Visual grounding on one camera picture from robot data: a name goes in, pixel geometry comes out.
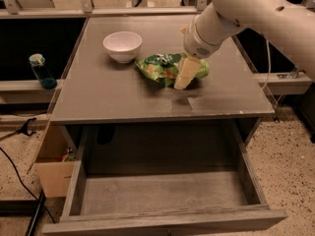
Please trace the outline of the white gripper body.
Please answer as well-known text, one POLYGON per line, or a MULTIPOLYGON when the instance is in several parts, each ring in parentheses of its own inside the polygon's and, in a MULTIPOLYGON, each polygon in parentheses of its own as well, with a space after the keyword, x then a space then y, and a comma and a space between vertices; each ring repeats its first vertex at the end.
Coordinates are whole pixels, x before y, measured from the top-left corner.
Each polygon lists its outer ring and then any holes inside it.
POLYGON ((197 32, 196 16, 192 22, 185 28, 183 35, 183 47, 185 51, 196 58, 205 59, 213 55, 221 47, 220 44, 209 44, 199 36, 197 32))

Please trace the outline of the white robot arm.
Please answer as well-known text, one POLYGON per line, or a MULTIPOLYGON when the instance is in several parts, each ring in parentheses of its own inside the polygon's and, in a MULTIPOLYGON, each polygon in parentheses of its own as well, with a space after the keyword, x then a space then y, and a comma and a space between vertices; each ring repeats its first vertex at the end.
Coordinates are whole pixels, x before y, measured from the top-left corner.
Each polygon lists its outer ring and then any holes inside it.
POLYGON ((229 37, 251 29, 315 81, 315 13, 286 0, 212 0, 185 28, 183 46, 208 58, 229 37))

